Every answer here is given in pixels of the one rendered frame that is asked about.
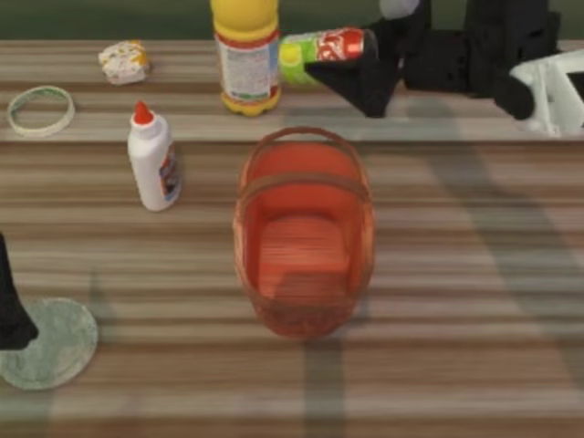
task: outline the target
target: basket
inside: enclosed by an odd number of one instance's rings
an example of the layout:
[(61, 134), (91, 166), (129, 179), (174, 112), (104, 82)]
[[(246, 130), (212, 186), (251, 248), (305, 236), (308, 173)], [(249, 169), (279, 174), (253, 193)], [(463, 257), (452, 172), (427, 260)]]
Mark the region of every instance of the basket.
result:
[[(290, 134), (330, 142), (276, 142)], [(373, 206), (359, 155), (331, 132), (283, 129), (251, 152), (239, 188), (235, 269), (258, 318), (294, 339), (342, 326), (373, 268)]]

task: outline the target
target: yellow plastic bottle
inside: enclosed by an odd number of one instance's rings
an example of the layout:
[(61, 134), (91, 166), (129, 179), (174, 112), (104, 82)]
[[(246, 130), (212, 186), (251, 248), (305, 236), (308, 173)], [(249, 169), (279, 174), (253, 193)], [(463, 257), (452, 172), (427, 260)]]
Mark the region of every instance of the yellow plastic bottle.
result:
[(221, 70), (221, 98), (249, 117), (280, 99), (278, 0), (211, 0)]

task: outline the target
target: white bracelet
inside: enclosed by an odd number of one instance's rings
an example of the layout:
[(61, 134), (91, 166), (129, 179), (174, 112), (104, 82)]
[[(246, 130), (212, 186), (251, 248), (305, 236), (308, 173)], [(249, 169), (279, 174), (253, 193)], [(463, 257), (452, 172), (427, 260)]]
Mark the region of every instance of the white bracelet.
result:
[[(52, 96), (59, 99), (63, 99), (67, 102), (68, 107), (63, 117), (53, 123), (52, 125), (46, 126), (44, 128), (24, 128), (16, 123), (16, 114), (20, 109), (32, 99), (39, 98), (41, 96)], [(64, 130), (69, 123), (73, 120), (75, 115), (75, 104), (73, 99), (64, 89), (51, 86), (36, 87), (29, 89), (22, 94), (16, 96), (8, 105), (8, 123), (15, 130), (16, 133), (22, 135), (23, 137), (48, 137), (49, 135), (56, 134), (57, 132)]]

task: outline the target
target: food wrapper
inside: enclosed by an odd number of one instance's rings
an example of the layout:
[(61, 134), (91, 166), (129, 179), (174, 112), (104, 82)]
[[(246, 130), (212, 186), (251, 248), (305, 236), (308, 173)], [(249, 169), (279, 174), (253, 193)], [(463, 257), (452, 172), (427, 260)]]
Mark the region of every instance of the food wrapper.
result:
[(141, 41), (122, 41), (99, 54), (99, 63), (113, 85), (141, 82), (148, 76), (150, 61)]

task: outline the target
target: label on yellow bottle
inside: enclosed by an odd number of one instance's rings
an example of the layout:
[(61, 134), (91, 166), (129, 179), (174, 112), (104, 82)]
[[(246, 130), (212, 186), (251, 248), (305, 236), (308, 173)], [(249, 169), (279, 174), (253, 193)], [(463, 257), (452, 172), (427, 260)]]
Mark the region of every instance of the label on yellow bottle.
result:
[(164, 199), (170, 201), (178, 193), (181, 185), (176, 161), (176, 152), (174, 151), (173, 145), (169, 148), (166, 158), (162, 162), (161, 168), (159, 169), (159, 175), (161, 177), (161, 188)]
[(238, 42), (215, 34), (221, 84), (234, 102), (253, 105), (272, 99), (279, 88), (279, 32), (267, 38)]

